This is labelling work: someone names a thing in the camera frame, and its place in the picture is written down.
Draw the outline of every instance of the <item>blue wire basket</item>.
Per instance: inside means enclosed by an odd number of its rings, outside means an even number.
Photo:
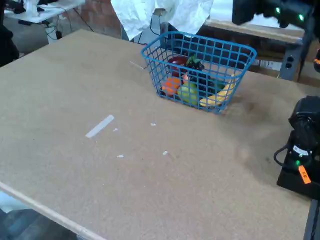
[[[219,113],[257,52],[242,44],[169,31],[145,46],[141,54],[160,97]]]

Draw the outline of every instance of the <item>orange tag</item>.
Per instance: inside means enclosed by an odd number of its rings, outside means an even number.
[[[299,172],[300,172],[300,175],[302,177],[302,180],[303,180],[304,184],[311,183],[311,180],[310,180],[310,178],[308,176],[308,173],[307,173],[305,167],[300,165],[298,169],[299,169]]]

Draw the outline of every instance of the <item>wall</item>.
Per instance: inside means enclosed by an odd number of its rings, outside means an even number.
[[[84,5],[76,8],[77,12],[97,33],[120,37],[121,25],[111,5],[111,0],[86,0]],[[90,30],[74,10],[68,11],[72,27],[76,29]],[[63,28],[68,28],[67,15],[63,15]]]

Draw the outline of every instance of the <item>wooden tabletop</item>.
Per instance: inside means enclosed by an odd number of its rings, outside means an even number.
[[[248,72],[214,115],[158,97],[140,50],[81,30],[2,67],[0,188],[89,240],[301,240],[272,157],[319,89]]]
[[[215,19],[207,19],[204,24],[218,29],[254,35],[261,38],[274,39],[291,44],[301,41],[305,33],[303,30],[259,26],[248,23],[236,25],[230,21],[219,21]]]

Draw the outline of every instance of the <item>black cable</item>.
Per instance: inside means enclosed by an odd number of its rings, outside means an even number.
[[[140,42],[141,35],[142,35],[142,32],[140,33],[140,36],[139,36],[137,44]]]
[[[46,35],[47,35],[49,38],[51,38],[52,40],[58,40],[57,38],[52,38],[52,37],[49,35],[49,34],[52,34],[53,32],[56,31],[56,26],[54,25],[53,27],[54,27],[53,31],[51,31],[51,32],[46,32]]]
[[[273,155],[273,160],[274,160],[277,164],[279,164],[281,167],[284,167],[284,168],[287,168],[287,169],[292,169],[292,167],[289,167],[289,166],[285,165],[283,162],[280,162],[280,161],[278,161],[278,159],[277,159],[277,155],[278,155],[279,153],[281,153],[283,150],[288,149],[288,148],[289,148],[289,142],[287,142],[283,147],[281,147],[279,150],[277,150],[277,151],[274,153],[274,155]],[[308,152],[308,161],[307,161],[305,164],[303,164],[305,167],[308,167],[308,166],[312,163],[312,155],[311,155],[311,152],[310,152],[310,151],[307,151],[307,152]]]
[[[155,33],[152,29],[151,29],[151,25],[152,25],[152,17],[151,17],[151,22],[150,22],[150,30],[153,34],[160,36],[160,34]]]
[[[281,147],[281,148],[280,148],[278,151],[276,151],[276,152],[274,153],[274,155],[273,155],[273,160],[274,160],[277,164],[279,164],[281,167],[283,167],[284,164],[283,164],[283,162],[278,161],[277,155],[278,155],[279,153],[281,153],[283,150],[287,149],[288,147],[289,147],[289,144],[286,143],[283,147]]]
[[[78,16],[81,18],[81,20],[90,28],[90,30],[92,31],[92,32],[95,32],[91,27],[90,27],[90,25],[84,20],[84,18],[80,15],[80,13],[78,13],[78,11],[74,8],[73,9],[75,12],[76,12],[76,14],[78,14]]]
[[[63,7],[60,7],[60,6],[49,6],[49,7],[42,6],[41,8],[43,8],[43,9],[63,9],[65,11],[66,17],[68,18],[68,21],[69,21],[70,32],[73,32],[73,29],[72,29],[72,26],[71,26],[70,17],[69,17],[69,13],[68,13],[68,11],[66,9],[64,9]]]

